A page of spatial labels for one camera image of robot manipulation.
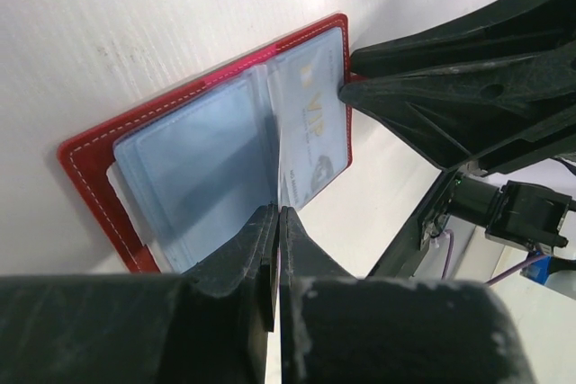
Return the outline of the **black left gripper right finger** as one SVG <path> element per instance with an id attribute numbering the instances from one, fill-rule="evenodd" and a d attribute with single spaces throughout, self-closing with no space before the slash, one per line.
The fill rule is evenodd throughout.
<path id="1" fill-rule="evenodd" d="M 532 383 L 504 303 L 473 281 L 358 279 L 283 208 L 285 383 Z"/>

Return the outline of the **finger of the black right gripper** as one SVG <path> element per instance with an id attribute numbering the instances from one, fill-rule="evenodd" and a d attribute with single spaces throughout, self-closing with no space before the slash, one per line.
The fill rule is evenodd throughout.
<path id="1" fill-rule="evenodd" d="M 497 0 L 410 36 L 355 50 L 363 77 L 527 58 L 575 41 L 575 0 Z"/>
<path id="2" fill-rule="evenodd" d="M 507 174 L 575 149 L 575 45 L 512 62 L 373 78 L 342 88 L 444 171 L 476 162 Z"/>

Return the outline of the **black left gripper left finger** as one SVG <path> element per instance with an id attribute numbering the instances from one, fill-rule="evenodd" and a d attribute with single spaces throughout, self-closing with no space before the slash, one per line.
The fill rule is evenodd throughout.
<path id="1" fill-rule="evenodd" d="M 4 383 L 261 383 L 275 206 L 184 273 L 1 280 Z"/>

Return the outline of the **red leather card holder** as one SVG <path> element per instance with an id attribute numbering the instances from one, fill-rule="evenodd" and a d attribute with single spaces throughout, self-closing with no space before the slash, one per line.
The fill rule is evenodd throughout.
<path id="1" fill-rule="evenodd" d="M 335 13 L 60 145 L 58 161 L 130 272 L 185 272 L 258 207 L 289 206 L 270 63 L 321 46 L 342 50 L 340 90 L 348 19 Z"/>

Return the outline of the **silver VIP card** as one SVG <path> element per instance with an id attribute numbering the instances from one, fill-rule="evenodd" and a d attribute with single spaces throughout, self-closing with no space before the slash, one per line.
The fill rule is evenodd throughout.
<path id="1" fill-rule="evenodd" d="M 299 210 L 347 166 L 342 50 L 287 52 L 270 63 L 268 81 L 280 129 L 282 201 Z"/>

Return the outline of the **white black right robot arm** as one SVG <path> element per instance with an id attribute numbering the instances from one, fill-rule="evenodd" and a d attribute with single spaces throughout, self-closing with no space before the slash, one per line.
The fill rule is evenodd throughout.
<path id="1" fill-rule="evenodd" d="M 357 49 L 339 99 L 380 122 L 440 174 L 374 266 L 412 275 L 456 217 L 488 239 L 555 258 L 572 196 L 485 182 L 575 149 L 575 0 L 498 0 L 420 33 Z"/>

